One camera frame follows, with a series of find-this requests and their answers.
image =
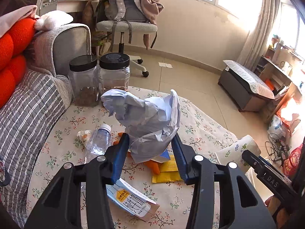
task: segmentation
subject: white pillow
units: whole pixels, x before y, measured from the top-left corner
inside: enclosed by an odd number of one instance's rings
[[[34,25],[36,30],[50,31],[73,21],[73,17],[64,11],[54,10],[42,15]]]

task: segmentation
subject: table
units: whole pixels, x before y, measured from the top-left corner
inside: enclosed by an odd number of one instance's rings
[[[41,8],[39,11],[39,15],[42,16],[54,10],[61,10],[66,13],[82,12],[87,2],[88,0],[58,0]]]
[[[129,91],[139,98],[152,96],[164,97],[167,94],[137,87]],[[191,145],[195,152],[216,163],[215,152],[237,141],[236,136],[219,125],[216,121],[198,109],[189,100],[180,100],[181,119],[179,136],[184,144]],[[80,130],[94,130],[101,124],[111,125],[111,134],[116,138],[124,126],[101,106],[94,108],[77,107],[74,104],[62,115],[52,129],[36,161],[27,195],[27,214],[29,215],[38,198],[50,183],[53,176],[66,162],[77,165],[84,159],[85,147],[76,138]],[[121,178],[134,188],[156,201],[160,207],[149,222],[137,220],[127,212],[109,202],[114,228],[185,228],[192,203],[193,187],[182,181],[170,183],[152,183],[152,174],[142,163],[135,164],[132,158],[126,158]],[[83,228],[86,224],[86,194],[81,194],[81,219]],[[219,186],[215,184],[215,209],[213,228],[219,226]]]
[[[267,61],[263,71],[260,74],[260,79],[264,82],[266,79],[273,79],[278,82],[278,85],[289,85],[289,89],[287,93],[281,98],[280,102],[277,106],[271,111],[271,113],[267,110],[267,108],[262,109],[263,118],[265,118],[265,123],[270,123],[273,115],[277,113],[277,111],[289,101],[292,97],[294,97],[295,101],[300,101],[302,97],[302,93],[300,88],[293,82],[290,76],[284,73],[277,65],[275,65],[270,59],[267,59],[262,56],[263,59]]]

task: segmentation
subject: curtain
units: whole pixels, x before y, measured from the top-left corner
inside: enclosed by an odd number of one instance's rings
[[[237,62],[254,71],[267,50],[267,40],[278,13],[280,0],[263,0],[255,29],[249,34]]]

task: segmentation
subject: floral tablecloth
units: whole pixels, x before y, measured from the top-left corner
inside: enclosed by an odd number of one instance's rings
[[[129,87],[129,91],[139,98],[164,97],[167,94],[142,88]],[[189,100],[180,99],[181,120],[178,130],[183,143],[191,145],[195,152],[216,163],[214,153],[237,141],[236,136],[198,109]],[[52,129],[34,167],[27,195],[27,214],[29,215],[38,198],[50,183],[53,176],[66,162],[80,164],[85,155],[85,147],[76,137],[80,130],[94,130],[106,123],[112,127],[115,139],[124,126],[109,117],[102,106],[94,108],[77,107],[74,104],[62,115]],[[156,201],[160,207],[149,222],[137,220],[109,201],[114,227],[118,229],[136,228],[185,228],[192,202],[194,186],[186,186],[182,181],[152,183],[152,174],[145,165],[135,164],[126,158],[121,178],[134,188]],[[86,193],[81,194],[82,226],[86,224]],[[215,184],[215,209],[213,228],[219,225],[219,187]]]

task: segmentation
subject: yellow snack package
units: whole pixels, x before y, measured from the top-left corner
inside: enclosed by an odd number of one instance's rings
[[[160,170],[160,172],[178,171],[175,156],[170,155],[170,160],[169,161],[166,161],[164,163],[159,164],[159,170]]]
[[[182,181],[178,171],[161,172],[159,175],[152,176],[153,183],[167,183]]]
[[[161,172],[159,175],[152,176],[153,183],[167,183],[182,180],[174,155],[170,155],[169,161],[159,164],[159,170]]]

